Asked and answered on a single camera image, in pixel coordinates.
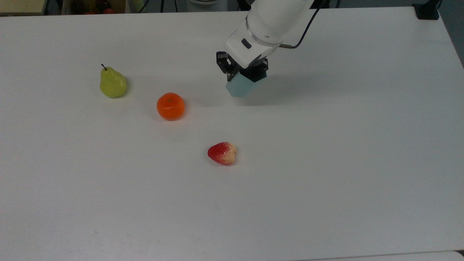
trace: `red strawberry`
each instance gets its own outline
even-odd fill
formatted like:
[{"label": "red strawberry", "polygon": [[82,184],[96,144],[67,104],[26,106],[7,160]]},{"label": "red strawberry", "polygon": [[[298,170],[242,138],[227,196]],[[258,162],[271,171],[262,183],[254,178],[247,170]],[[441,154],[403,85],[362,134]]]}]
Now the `red strawberry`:
[{"label": "red strawberry", "polygon": [[235,160],[237,148],[230,142],[221,142],[208,150],[208,157],[222,165],[230,165]]},{"label": "red strawberry", "polygon": [[116,13],[116,11],[113,8],[106,8],[102,12],[102,14],[109,14],[109,13]]}]

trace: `orange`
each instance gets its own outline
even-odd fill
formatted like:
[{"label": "orange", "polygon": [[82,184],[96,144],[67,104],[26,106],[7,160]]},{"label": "orange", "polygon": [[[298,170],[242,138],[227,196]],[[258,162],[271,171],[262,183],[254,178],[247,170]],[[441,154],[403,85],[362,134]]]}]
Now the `orange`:
[{"label": "orange", "polygon": [[158,99],[156,109],[163,119],[168,121],[177,120],[184,113],[184,100],[179,95],[168,92]]}]

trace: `black bracket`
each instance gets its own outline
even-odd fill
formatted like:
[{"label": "black bracket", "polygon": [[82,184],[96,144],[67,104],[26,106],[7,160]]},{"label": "black bracket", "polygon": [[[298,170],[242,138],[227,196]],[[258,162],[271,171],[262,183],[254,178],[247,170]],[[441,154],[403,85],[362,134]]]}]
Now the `black bracket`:
[{"label": "black bracket", "polygon": [[257,82],[267,76],[266,71],[269,69],[267,58],[258,56],[251,66],[244,69],[232,59],[226,52],[216,52],[216,63],[223,73],[227,75],[227,81],[230,82],[234,76],[240,72],[243,76],[252,82]]},{"label": "black bracket", "polygon": [[438,20],[440,15],[438,14],[437,4],[440,0],[429,0],[425,4],[413,4],[412,6],[416,10],[416,16],[420,20]]}]

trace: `box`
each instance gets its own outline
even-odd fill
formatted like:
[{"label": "box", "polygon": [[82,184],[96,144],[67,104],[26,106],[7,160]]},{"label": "box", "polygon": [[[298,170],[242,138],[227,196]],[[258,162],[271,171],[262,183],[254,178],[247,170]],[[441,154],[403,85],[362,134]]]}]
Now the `box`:
[{"label": "box", "polygon": [[[63,9],[61,10],[62,15],[73,14],[71,12],[72,1],[73,0],[63,0]],[[91,9],[94,8],[97,10],[95,7],[95,0],[82,0],[82,2],[84,2],[86,8],[90,7]],[[131,13],[129,0],[108,0],[108,2],[111,4],[111,8],[113,8],[116,13]]]}]

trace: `strawberry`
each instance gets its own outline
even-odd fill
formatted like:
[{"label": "strawberry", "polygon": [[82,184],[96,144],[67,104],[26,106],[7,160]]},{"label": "strawberry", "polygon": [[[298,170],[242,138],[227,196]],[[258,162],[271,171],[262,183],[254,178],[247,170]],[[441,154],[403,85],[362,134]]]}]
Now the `strawberry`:
[{"label": "strawberry", "polygon": [[230,142],[221,142],[208,150],[208,157],[222,165],[230,165],[235,160],[237,148]]}]

